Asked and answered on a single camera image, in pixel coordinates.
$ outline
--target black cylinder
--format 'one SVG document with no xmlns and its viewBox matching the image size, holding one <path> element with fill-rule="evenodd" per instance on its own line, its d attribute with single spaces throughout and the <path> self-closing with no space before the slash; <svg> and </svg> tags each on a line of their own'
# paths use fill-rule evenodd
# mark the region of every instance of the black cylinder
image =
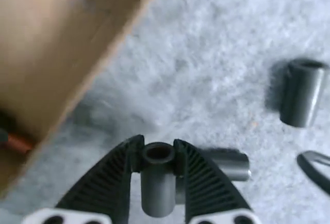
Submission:
<svg viewBox="0 0 330 224">
<path fill-rule="evenodd" d="M 174 148 L 167 143 L 154 142 L 143 148 L 141 198 L 149 216 L 166 217 L 175 207 L 174 157 Z"/>
<path fill-rule="evenodd" d="M 310 59 L 289 62 L 280 120 L 294 127 L 312 126 L 329 66 Z"/>
<path fill-rule="evenodd" d="M 246 154 L 236 149 L 207 149 L 200 150 L 207 158 L 210 158 L 232 181 L 247 181 L 250 176 L 250 162 Z M 185 204 L 184 179 L 176 179 L 176 204 Z"/>
</svg>

